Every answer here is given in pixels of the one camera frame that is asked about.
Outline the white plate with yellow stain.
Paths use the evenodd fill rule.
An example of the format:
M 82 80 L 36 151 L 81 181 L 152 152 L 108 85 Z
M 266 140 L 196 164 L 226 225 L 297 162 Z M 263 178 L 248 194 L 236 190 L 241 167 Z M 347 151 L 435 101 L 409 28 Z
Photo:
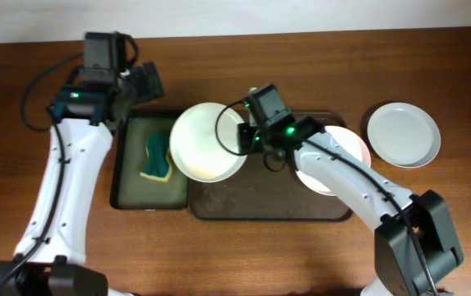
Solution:
M 238 152 L 237 126 L 242 117 L 218 103 L 201 103 L 184 111 L 170 132 L 170 153 L 177 168 L 202 183 L 216 183 L 240 170 L 246 156 Z

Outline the green and yellow sponge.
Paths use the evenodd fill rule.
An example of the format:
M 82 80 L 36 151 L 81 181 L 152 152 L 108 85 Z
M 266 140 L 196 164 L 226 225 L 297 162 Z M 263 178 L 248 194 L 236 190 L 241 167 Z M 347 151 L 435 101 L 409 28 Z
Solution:
M 173 173 L 169 136 L 162 133 L 151 134 L 145 142 L 145 152 L 148 162 L 140 175 L 149 180 L 166 183 Z

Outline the cream white plate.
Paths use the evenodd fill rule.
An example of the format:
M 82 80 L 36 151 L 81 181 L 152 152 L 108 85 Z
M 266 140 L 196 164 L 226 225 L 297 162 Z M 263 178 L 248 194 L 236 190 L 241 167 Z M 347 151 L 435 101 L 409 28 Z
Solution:
M 338 126 L 325 126 L 326 132 L 331 134 L 336 141 L 336 145 L 344 148 L 354 158 L 370 167 L 372 165 L 370 151 L 367 148 L 366 143 L 362 138 L 345 127 Z M 306 174 L 297 171 L 299 180 L 308 188 L 316 193 L 325 196 L 334 197 L 335 194 L 321 182 L 316 181 L 314 178 L 307 176 Z

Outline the pale blue-white plate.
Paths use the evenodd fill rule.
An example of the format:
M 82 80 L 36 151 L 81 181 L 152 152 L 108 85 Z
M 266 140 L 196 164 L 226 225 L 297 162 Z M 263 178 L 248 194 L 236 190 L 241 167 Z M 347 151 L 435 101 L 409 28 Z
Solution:
M 441 149 L 441 133 L 434 119 L 407 103 L 376 109 L 367 121 L 367 138 L 381 159 L 404 169 L 430 164 Z

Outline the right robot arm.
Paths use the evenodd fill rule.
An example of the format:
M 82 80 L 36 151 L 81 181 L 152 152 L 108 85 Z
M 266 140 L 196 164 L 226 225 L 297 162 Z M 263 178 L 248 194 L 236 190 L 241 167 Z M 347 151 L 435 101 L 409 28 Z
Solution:
M 356 160 L 311 117 L 250 118 L 243 151 L 272 152 L 327 186 L 373 232 L 376 279 L 364 295 L 442 295 L 464 261 L 450 210 L 433 190 L 417 195 Z

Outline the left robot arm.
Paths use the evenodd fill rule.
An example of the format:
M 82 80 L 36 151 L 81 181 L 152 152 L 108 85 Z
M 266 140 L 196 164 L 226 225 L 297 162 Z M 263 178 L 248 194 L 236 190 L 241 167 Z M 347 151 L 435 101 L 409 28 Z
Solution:
M 0 261 L 0 295 L 116 295 L 107 277 L 85 267 L 85 239 L 99 171 L 133 105 L 163 96 L 154 62 L 112 83 L 75 70 L 48 107 L 48 161 L 37 202 L 10 261 Z

